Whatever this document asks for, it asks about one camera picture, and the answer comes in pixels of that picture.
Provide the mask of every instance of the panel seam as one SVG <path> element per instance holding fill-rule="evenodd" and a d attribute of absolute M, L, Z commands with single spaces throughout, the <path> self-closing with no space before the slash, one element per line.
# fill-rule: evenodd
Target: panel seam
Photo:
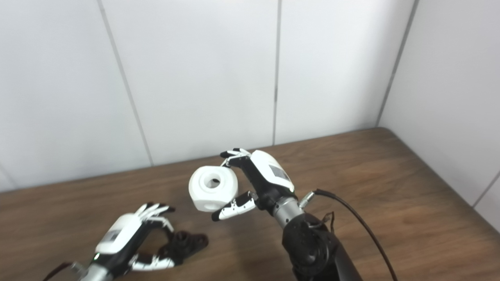
<path fill-rule="evenodd" d="M 375 127 L 379 126 L 380 119 L 382 118 L 382 113 L 384 112 L 384 108 L 386 107 L 387 98 L 389 97 L 389 92 L 391 91 L 391 87 L 393 86 L 394 77 L 396 76 L 396 71 L 398 70 L 398 66 L 400 64 L 403 49 L 405 48 L 408 34 L 410 33 L 410 28 L 412 27 L 413 19 L 415 17 L 415 12 L 417 11 L 417 6 L 419 5 L 419 1 L 420 0 L 414 0 L 413 6 L 411 7 L 411 13 L 409 14 L 408 23 L 406 24 L 406 30 L 404 31 L 401 45 L 399 46 L 399 50 L 397 51 L 396 61 L 394 62 L 394 66 L 392 68 L 392 74 L 390 75 L 389 83 L 387 84 L 387 88 L 385 89 L 385 94 L 383 96 L 382 105 L 380 106 L 380 111 L 378 112 Z"/>
<path fill-rule="evenodd" d="M 4 174 L 5 177 L 7 178 L 7 180 L 10 182 L 10 184 L 14 187 L 13 189 L 19 189 L 19 186 L 18 184 L 16 183 L 16 181 L 14 180 L 14 178 L 11 176 L 10 173 L 7 172 L 7 170 L 5 170 L 4 166 L 2 166 L 2 164 L 0 164 L 0 173 Z"/>
<path fill-rule="evenodd" d="M 133 115 L 135 118 L 135 122 L 137 123 L 137 127 L 139 128 L 140 136 L 142 138 L 142 143 L 144 145 L 144 149 L 147 153 L 147 158 L 149 159 L 149 164 L 153 167 L 155 164 L 153 163 L 153 157 L 151 156 L 150 147 L 148 145 L 148 140 L 146 139 L 146 135 L 144 133 L 143 125 L 141 123 L 141 119 L 139 118 L 139 113 L 137 111 L 136 103 L 134 102 L 134 97 L 132 96 L 132 91 L 130 90 L 129 81 L 127 76 L 125 75 L 125 69 L 122 64 L 122 59 L 120 58 L 120 54 L 118 53 L 118 48 L 115 42 L 115 38 L 113 37 L 113 33 L 111 31 L 111 26 L 108 21 L 108 16 L 106 15 L 106 11 L 104 9 L 103 1 L 97 0 L 97 4 L 99 5 L 100 14 L 102 16 L 102 21 L 104 22 L 104 26 L 106 28 L 107 36 L 109 37 L 109 42 L 111 43 L 111 48 L 113 49 L 114 58 L 116 60 L 116 64 L 118 65 L 118 69 L 120 71 L 121 79 L 123 80 L 123 85 L 125 86 L 125 91 L 128 96 L 128 101 L 130 102 L 130 106 L 132 107 Z"/>
<path fill-rule="evenodd" d="M 481 199 L 483 199 L 483 197 L 486 195 L 486 193 L 488 193 L 488 191 L 492 188 L 492 186 L 497 182 L 497 180 L 500 178 L 500 170 L 498 171 L 498 173 L 496 173 L 495 177 L 493 178 L 493 180 L 491 180 L 491 182 L 488 184 L 488 186 L 486 187 L 486 189 L 484 189 L 484 191 L 481 193 L 481 195 L 479 196 L 479 198 L 477 198 L 477 200 L 475 201 L 475 203 L 472 205 L 473 208 L 475 208 L 479 202 L 481 201 Z"/>
<path fill-rule="evenodd" d="M 274 62 L 274 108 L 272 113 L 272 145 L 276 144 L 276 115 L 278 110 L 278 76 L 280 74 L 280 37 L 281 37 L 282 0 L 278 0 L 276 21 L 276 61 Z"/>

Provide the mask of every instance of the wooden surface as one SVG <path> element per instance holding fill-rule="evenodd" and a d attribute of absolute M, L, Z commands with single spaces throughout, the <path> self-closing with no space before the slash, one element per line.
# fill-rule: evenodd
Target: wooden surface
<path fill-rule="evenodd" d="M 391 132 L 376 128 L 264 150 L 286 170 L 299 198 L 321 188 L 349 202 L 400 280 L 500 280 L 500 235 Z M 148 201 L 175 206 L 168 215 L 174 227 L 206 233 L 210 244 L 182 266 L 121 280 L 294 280 L 282 231 L 267 212 L 212 222 L 193 206 L 191 174 L 220 163 L 210 157 L 0 194 L 0 280 L 38 281 L 63 261 L 89 262 L 117 217 Z M 236 174 L 240 192 L 249 190 Z M 306 210 L 320 218 L 335 211 L 336 234 L 364 280 L 390 280 L 370 237 L 340 204 L 316 197 Z M 165 242 L 154 232 L 143 250 L 154 252 Z M 54 280 L 74 280 L 69 276 Z"/>

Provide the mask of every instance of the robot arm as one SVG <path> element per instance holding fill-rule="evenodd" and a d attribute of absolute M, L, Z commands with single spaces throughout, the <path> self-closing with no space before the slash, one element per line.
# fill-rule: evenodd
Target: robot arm
<path fill-rule="evenodd" d="M 95 248 L 95 254 L 88 268 L 77 262 L 63 263 L 53 270 L 44 281 L 58 271 L 71 265 L 79 281 L 111 281 L 132 271 L 156 271 L 179 266 L 184 259 L 194 255 L 208 245 L 204 234 L 174 232 L 170 221 L 161 216 L 174 212 L 165 204 L 147 203 L 135 213 L 120 216 Z M 154 229 L 164 231 L 168 243 L 156 254 L 137 253 L 149 233 Z"/>
<path fill-rule="evenodd" d="M 312 197 L 308 195 L 298 202 L 294 184 L 271 155 L 260 150 L 249 153 L 234 148 L 220 156 L 225 158 L 222 166 L 243 171 L 255 189 L 254 204 L 260 210 L 268 211 L 283 228 L 282 245 L 288 252 L 297 280 L 362 280 L 337 237 L 321 220 L 304 212 L 303 208 Z M 251 191 L 238 196 L 213 213 L 212 220 L 241 214 L 241 204 L 237 202 L 241 197 L 250 198 L 250 194 Z"/>

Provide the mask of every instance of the white wall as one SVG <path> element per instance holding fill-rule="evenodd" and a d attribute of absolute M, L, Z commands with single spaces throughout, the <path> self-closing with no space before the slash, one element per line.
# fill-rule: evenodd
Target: white wall
<path fill-rule="evenodd" d="M 499 9 L 421 0 L 380 122 L 471 205 L 500 170 Z"/>
<path fill-rule="evenodd" d="M 18 187 L 150 166 L 95 1 L 0 1 L 0 38 L 0 163 Z"/>
<path fill-rule="evenodd" d="M 276 105 L 279 3 L 1 1 L 0 191 L 373 127 L 413 0 L 282 1 Z"/>
<path fill-rule="evenodd" d="M 273 139 L 277 0 L 104 0 L 155 165 Z"/>
<path fill-rule="evenodd" d="M 276 143 L 373 128 L 414 0 L 285 0 Z"/>

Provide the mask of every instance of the black cable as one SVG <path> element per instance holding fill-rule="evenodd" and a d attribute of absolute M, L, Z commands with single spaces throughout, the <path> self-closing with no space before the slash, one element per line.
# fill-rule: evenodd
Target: black cable
<path fill-rule="evenodd" d="M 52 277 L 54 277 L 54 275 L 56 275 L 61 270 L 69 267 L 72 264 L 73 264 L 72 262 L 63 262 L 63 263 L 61 263 L 58 267 L 54 268 L 51 272 L 49 272 L 49 274 L 47 274 L 47 276 L 43 279 L 43 281 L 47 281 L 47 280 L 51 279 Z"/>
<path fill-rule="evenodd" d="M 363 218 L 361 218 L 360 214 L 358 214 L 358 212 L 356 212 L 356 210 L 354 210 L 354 208 L 351 207 L 351 205 L 349 205 L 346 201 L 342 200 L 342 198 L 338 197 L 337 195 L 335 195 L 331 192 L 321 190 L 321 189 L 316 189 L 316 191 L 314 191 L 314 194 L 329 197 L 333 200 L 339 201 L 342 205 L 344 205 L 356 217 L 356 219 L 363 225 L 364 229 L 366 229 L 368 234 L 370 234 L 370 237 L 371 237 L 371 239 L 373 239 L 373 242 L 375 242 L 376 247 L 380 251 L 380 254 L 383 257 L 383 260 L 385 261 L 385 263 L 387 264 L 387 267 L 389 268 L 390 275 L 392 276 L 392 280 L 398 281 L 398 277 L 396 277 L 396 273 L 394 272 L 393 266 L 391 265 L 391 262 L 389 261 L 389 258 L 387 257 L 386 252 L 384 252 L 384 249 L 382 248 L 379 241 L 375 237 L 375 234 L 372 232 L 372 230 L 370 229 L 368 224 L 363 220 Z"/>

